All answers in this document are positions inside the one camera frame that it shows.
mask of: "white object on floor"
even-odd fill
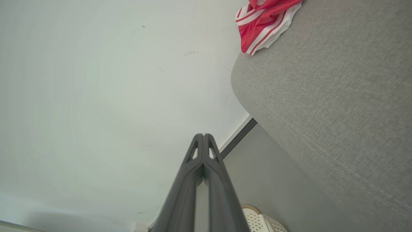
[[[248,221],[250,232],[288,232],[282,224],[264,215],[253,205],[243,204],[242,210]]]

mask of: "gray couch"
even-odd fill
[[[412,231],[412,1],[304,0],[232,87],[352,220]]]

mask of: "gray fabric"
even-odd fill
[[[232,87],[354,221],[412,228],[412,2],[305,0]]]

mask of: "clothing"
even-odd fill
[[[241,37],[241,50],[253,55],[269,47],[292,23],[301,0],[249,0],[235,17]]]

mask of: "floor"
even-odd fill
[[[258,207],[289,232],[361,231],[257,124],[224,159],[241,203]],[[197,190],[195,231],[207,231],[207,186]]]

